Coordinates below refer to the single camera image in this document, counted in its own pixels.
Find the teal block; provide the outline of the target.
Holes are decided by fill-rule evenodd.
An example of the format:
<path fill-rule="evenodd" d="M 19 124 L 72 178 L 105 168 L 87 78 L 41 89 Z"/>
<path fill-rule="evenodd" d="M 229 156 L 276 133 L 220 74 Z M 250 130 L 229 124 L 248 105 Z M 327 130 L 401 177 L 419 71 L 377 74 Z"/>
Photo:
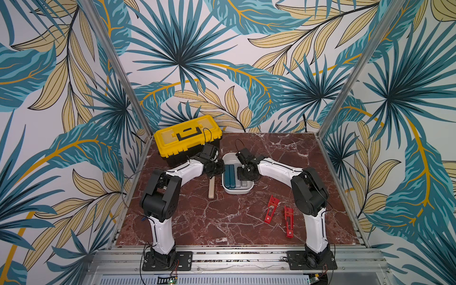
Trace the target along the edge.
<path fill-rule="evenodd" d="M 229 165 L 229 180 L 230 180 L 230 189 L 236 188 L 236 172 L 235 165 Z"/>
<path fill-rule="evenodd" d="M 224 187 L 230 189 L 231 186 L 231 175 L 230 175 L 230 165 L 224 165 Z"/>

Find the white rectangular tray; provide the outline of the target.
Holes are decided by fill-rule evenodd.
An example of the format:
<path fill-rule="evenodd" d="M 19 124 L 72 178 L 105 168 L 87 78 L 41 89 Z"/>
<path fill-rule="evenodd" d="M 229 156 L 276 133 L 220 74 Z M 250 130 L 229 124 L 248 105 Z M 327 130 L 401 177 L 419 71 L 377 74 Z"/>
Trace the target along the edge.
<path fill-rule="evenodd" d="M 238 158 L 236 157 L 236 153 L 225 154 L 223 156 L 223 161 L 224 161 L 224 165 L 235 165 L 236 181 L 239 181 L 238 176 L 237 176 L 237 168 L 241 166 L 241 163 L 238 160 Z M 254 182 L 252 182 L 252 181 L 247 181 L 247 182 L 249 184 L 249 188 L 246 190 L 243 190 L 241 187 L 239 189 L 237 189 L 237 188 L 226 189 L 224 187 L 224 173 L 222 173 L 222 186 L 228 194 L 232 194 L 232 195 L 247 194 L 254 187 Z"/>

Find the beige wooden block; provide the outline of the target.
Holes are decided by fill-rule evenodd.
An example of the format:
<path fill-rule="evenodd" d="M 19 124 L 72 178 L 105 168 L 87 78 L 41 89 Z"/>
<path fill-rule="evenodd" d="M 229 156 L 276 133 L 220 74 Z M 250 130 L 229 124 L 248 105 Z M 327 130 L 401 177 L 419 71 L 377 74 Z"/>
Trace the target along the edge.
<path fill-rule="evenodd" d="M 209 199 L 214 199 L 215 196 L 215 177 L 210 178 L 209 180 Z"/>

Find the red clip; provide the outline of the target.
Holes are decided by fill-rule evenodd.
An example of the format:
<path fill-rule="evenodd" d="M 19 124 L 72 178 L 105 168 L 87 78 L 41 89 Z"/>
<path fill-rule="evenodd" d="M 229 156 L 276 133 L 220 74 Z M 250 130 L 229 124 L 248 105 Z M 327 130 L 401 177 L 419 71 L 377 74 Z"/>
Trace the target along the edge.
<path fill-rule="evenodd" d="M 294 211 L 291 207 L 284 208 L 284 217 L 286 222 L 286 237 L 291 239 L 294 237 Z"/>
<path fill-rule="evenodd" d="M 266 209 L 266 216 L 264 218 L 264 222 L 267 224 L 270 224 L 274 214 L 280 204 L 280 200 L 276 198 L 275 196 L 271 195 L 270 199 L 267 204 L 267 209 Z"/>

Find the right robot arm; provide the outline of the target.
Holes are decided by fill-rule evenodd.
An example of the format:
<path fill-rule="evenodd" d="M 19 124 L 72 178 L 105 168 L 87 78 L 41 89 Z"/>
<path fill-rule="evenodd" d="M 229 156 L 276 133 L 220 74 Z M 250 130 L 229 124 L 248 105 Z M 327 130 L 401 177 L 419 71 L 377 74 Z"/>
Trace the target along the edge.
<path fill-rule="evenodd" d="M 295 205 L 305 218 L 307 263 L 316 266 L 330 256 L 325 226 L 329 192 L 318 172 L 312 167 L 303 169 L 256 157 L 247 148 L 238 151 L 236 157 L 241 163 L 239 179 L 257 181 L 267 176 L 291 188 Z"/>

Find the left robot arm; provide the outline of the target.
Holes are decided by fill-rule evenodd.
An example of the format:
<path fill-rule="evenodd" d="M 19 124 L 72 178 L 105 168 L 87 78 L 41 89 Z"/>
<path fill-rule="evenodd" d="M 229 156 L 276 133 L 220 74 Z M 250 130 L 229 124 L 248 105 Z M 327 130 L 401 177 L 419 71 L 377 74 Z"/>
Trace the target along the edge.
<path fill-rule="evenodd" d="M 202 175 L 211 179 L 222 174 L 224 162 L 218 156 L 219 148 L 207 143 L 185 163 L 166 171 L 153 171 L 140 199 L 140 207 L 151 225 L 151 256 L 156 263 L 170 267 L 176 260 L 172 216 L 178 208 L 181 187 Z"/>

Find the yellow black toolbox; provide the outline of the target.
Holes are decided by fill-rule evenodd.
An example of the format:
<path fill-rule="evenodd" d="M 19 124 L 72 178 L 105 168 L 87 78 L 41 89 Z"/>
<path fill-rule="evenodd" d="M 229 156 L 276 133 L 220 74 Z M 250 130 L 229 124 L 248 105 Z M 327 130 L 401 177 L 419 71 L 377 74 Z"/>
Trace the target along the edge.
<path fill-rule="evenodd" d="M 162 159 L 175 167 L 200 152 L 206 143 L 219 146 L 222 135 L 214 118 L 204 115 L 161 129 L 155 132 L 154 139 Z"/>

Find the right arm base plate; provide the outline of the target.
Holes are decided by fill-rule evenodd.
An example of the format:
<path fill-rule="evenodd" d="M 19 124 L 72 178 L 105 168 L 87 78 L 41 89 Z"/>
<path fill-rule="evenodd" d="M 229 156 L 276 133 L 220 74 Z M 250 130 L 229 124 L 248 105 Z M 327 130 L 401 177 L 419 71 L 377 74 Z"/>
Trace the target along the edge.
<path fill-rule="evenodd" d="M 338 269 L 333 252 L 325 250 L 319 254 L 312 251 L 287 251 L 285 260 L 290 270 L 336 270 Z"/>

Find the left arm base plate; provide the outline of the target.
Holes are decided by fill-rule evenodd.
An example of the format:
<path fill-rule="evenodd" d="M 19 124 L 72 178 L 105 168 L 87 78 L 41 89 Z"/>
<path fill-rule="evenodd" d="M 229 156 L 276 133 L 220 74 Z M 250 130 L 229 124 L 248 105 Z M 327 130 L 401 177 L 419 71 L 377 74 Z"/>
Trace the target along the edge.
<path fill-rule="evenodd" d="M 150 250 L 144 254 L 142 271 L 190 271 L 192 267 L 193 252 L 171 250 L 167 255 Z"/>

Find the aluminium front rail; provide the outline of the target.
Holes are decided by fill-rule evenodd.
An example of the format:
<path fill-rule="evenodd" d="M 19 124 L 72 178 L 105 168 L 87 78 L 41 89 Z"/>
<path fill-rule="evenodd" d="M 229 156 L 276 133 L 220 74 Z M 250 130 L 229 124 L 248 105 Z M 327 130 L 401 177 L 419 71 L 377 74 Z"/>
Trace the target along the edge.
<path fill-rule="evenodd" d="M 98 252 L 91 260 L 84 285 L 395 285 L 383 253 L 362 245 L 336 245 L 327 265 L 294 269 L 289 251 L 297 246 L 181 246 L 180 264 L 149 271 L 142 247 Z"/>

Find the left aluminium frame post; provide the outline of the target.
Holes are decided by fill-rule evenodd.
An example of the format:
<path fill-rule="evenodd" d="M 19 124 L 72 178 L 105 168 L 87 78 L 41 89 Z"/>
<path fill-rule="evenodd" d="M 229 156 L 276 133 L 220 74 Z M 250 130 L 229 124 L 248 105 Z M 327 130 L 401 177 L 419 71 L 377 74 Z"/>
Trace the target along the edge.
<path fill-rule="evenodd" d="M 117 75 L 117 78 L 120 80 L 120 82 L 123 86 L 123 89 L 125 90 L 127 97 L 133 106 L 133 109 L 136 111 L 136 113 L 138 115 L 141 125 L 145 129 L 148 138 L 151 139 L 153 137 L 152 129 L 150 128 L 148 121 L 147 121 L 145 115 L 143 114 L 143 111 L 141 110 L 140 102 L 127 77 L 127 74 L 125 73 L 125 70 L 123 69 L 123 66 L 115 51 L 113 43 L 110 40 L 110 37 L 108 35 L 108 31 L 105 30 L 101 17 L 99 15 L 99 13 L 97 12 L 97 9 L 96 9 L 93 1 L 82 0 L 80 2 L 81 2 L 81 6 L 82 6 L 83 10 L 86 13 L 89 23 L 92 25 L 92 28 L 93 28 L 96 36 L 100 40 L 102 48 L 106 52 L 108 60 L 112 64 L 113 70 L 114 70 L 115 74 Z"/>

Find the aluminium frame post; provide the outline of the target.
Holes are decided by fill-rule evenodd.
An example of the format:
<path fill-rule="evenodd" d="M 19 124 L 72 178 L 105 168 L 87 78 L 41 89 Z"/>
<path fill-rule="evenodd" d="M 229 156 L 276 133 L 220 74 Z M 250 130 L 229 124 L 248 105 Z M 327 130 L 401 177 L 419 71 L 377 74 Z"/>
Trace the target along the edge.
<path fill-rule="evenodd" d="M 80 2 L 81 2 L 81 6 L 82 6 L 83 10 L 86 13 L 89 23 L 92 25 L 92 28 L 93 28 L 96 36 L 100 40 L 102 48 L 106 52 L 108 60 L 112 64 L 113 70 L 114 70 L 115 74 L 117 75 L 117 78 L 120 80 L 120 82 L 123 86 L 123 89 L 125 90 L 127 97 L 133 106 L 133 109 L 136 111 L 136 113 L 138 115 L 141 125 L 145 129 L 148 138 L 151 139 L 153 137 L 152 129 L 150 128 L 148 121 L 147 121 L 145 115 L 143 114 L 143 111 L 141 110 L 140 102 L 127 77 L 127 74 L 125 73 L 125 70 L 123 69 L 123 66 L 115 51 L 113 43 L 110 40 L 110 37 L 108 35 L 108 31 L 105 30 L 101 17 L 99 15 L 99 13 L 97 12 L 97 9 L 96 9 L 93 1 L 82 0 Z"/>
<path fill-rule="evenodd" d="M 404 3 L 404 1 L 381 1 L 376 16 L 370 23 L 369 30 L 366 34 L 349 47 L 349 49 L 340 54 L 337 66 L 350 68 L 350 74 L 341 92 L 332 104 L 331 109 L 328 111 L 321 128 L 317 132 L 318 138 L 323 138 L 329 133 L 330 125 L 337 116 L 338 111 L 342 108 L 344 101 L 349 95 L 349 91 L 352 89 L 364 66 L 373 56 L 376 48 L 383 41 L 384 36 L 387 34 L 388 29 Z"/>

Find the right aluminium frame post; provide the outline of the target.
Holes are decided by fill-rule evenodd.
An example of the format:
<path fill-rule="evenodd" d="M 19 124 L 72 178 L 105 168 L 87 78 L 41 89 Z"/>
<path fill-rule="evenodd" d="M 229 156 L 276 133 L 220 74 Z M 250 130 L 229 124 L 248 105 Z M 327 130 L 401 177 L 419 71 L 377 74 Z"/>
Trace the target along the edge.
<path fill-rule="evenodd" d="M 387 34 L 388 29 L 404 3 L 404 1 L 381 1 L 376 16 L 370 23 L 369 30 L 366 34 L 349 47 L 349 49 L 340 54 L 337 66 L 350 68 L 350 74 L 341 92 L 332 104 L 331 109 L 328 111 L 321 128 L 317 132 L 318 138 L 323 138 L 329 133 L 330 125 L 337 116 L 338 111 L 342 108 L 344 101 L 349 95 L 349 91 L 352 89 L 364 66 L 373 56 L 376 48 L 383 41 L 384 36 Z"/>

